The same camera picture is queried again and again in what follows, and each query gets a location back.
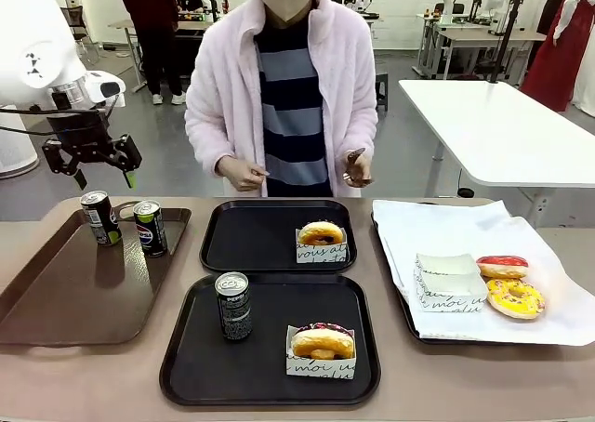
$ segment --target soda can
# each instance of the soda can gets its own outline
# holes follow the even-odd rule
[[[137,223],[140,246],[147,257],[160,257],[167,252],[164,218],[155,201],[142,201],[132,208]]]
[[[242,340],[249,336],[252,317],[248,279],[237,271],[224,273],[215,281],[215,290],[223,336],[229,340]]]
[[[122,232],[107,192],[88,192],[81,197],[81,206],[97,244],[114,245],[122,239]]]

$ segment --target donut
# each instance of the donut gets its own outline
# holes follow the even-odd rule
[[[490,280],[487,300],[494,309],[512,318],[533,320],[546,308],[546,300],[521,280]]]
[[[486,278],[519,279],[527,276],[529,263],[522,257],[480,257],[477,265]]]
[[[314,360],[351,359],[355,344],[349,331],[337,324],[312,323],[297,330],[291,350],[298,357]]]
[[[305,245],[341,244],[343,231],[332,222],[312,222],[299,231],[297,242]]]

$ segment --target hand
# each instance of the hand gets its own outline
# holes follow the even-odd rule
[[[350,187],[364,188],[373,182],[370,175],[372,161],[362,153],[356,156],[357,152],[346,152],[343,156],[343,163],[345,164],[343,179]]]
[[[237,191],[258,190],[269,173],[262,167],[224,155],[215,166],[215,171],[226,178]]]

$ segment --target yellow donut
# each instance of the yellow donut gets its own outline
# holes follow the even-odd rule
[[[521,280],[487,282],[489,303],[512,318],[533,320],[546,308],[546,300],[532,285]]]
[[[305,245],[341,244],[343,231],[332,222],[312,222],[299,231],[297,242]]]

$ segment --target brown tray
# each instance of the brown tray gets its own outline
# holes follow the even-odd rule
[[[115,207],[116,216],[131,204]],[[169,253],[149,258],[132,217],[118,219],[122,242],[104,247],[75,211],[0,295],[0,345],[109,345],[137,336],[190,215],[163,209]]]

